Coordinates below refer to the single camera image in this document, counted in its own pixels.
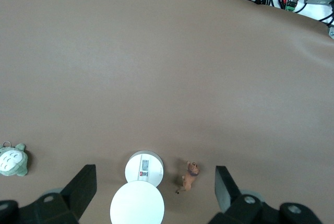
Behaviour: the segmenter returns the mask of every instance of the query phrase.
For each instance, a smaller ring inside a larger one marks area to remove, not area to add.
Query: white round container
[[[161,158],[152,151],[139,151],[132,155],[125,167],[127,182],[146,181],[158,186],[163,177]]]

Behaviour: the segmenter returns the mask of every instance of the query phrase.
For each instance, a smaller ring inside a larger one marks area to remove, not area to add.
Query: screw
[[[49,196],[47,196],[47,197],[44,198],[43,202],[44,203],[51,202],[51,201],[53,201],[53,199],[54,199],[53,196],[49,195]]]
[[[295,206],[295,205],[291,205],[288,207],[288,210],[290,210],[290,212],[294,213],[294,214],[300,214],[302,211],[300,210],[299,207]]]
[[[250,197],[250,196],[246,196],[245,197],[245,201],[248,203],[248,204],[254,204],[255,203],[255,199],[253,197]]]
[[[0,211],[5,210],[8,207],[8,203],[4,203],[0,205]]]

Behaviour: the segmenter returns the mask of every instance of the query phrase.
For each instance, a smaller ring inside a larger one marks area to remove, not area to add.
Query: brown paper backdrop
[[[1,0],[1,140],[29,173],[0,177],[24,206],[97,165],[81,223],[110,223],[127,159],[165,165],[163,224],[219,211],[214,168],[278,208],[334,219],[334,41],[322,23],[245,0]],[[183,162],[194,188],[176,195]]]

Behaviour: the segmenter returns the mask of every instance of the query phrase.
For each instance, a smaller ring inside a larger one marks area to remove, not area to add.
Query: plush toy
[[[24,176],[28,173],[28,156],[24,152],[25,144],[18,144],[12,147],[10,142],[4,142],[0,147],[0,173],[5,176]]]
[[[177,190],[176,193],[179,194],[182,191],[189,191],[192,188],[192,183],[196,180],[199,175],[199,168],[196,163],[191,163],[187,161],[188,170],[184,176],[182,176],[183,187]]]

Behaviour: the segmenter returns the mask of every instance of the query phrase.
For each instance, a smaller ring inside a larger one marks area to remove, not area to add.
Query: printed label
[[[141,172],[139,173],[139,176],[146,176],[146,177],[147,177],[147,176],[148,176],[148,172],[142,172],[142,171],[141,171]]]
[[[142,160],[141,169],[143,171],[148,171],[148,160]]]

